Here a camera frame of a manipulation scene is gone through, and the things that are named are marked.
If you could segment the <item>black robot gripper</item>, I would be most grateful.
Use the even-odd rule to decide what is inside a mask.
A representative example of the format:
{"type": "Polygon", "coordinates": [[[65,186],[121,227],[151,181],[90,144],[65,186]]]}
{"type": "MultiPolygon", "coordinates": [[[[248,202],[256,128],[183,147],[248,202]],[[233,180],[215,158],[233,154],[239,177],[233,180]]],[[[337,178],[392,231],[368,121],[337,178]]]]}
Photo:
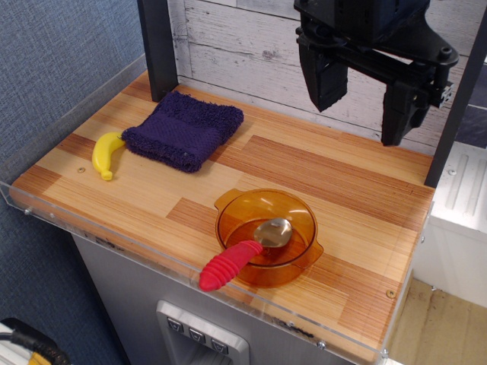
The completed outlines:
{"type": "Polygon", "coordinates": [[[451,97],[457,51],[426,21],[428,1],[296,1],[299,59],[319,112],[347,93],[348,69],[387,86],[381,143],[399,146],[451,97]]]}

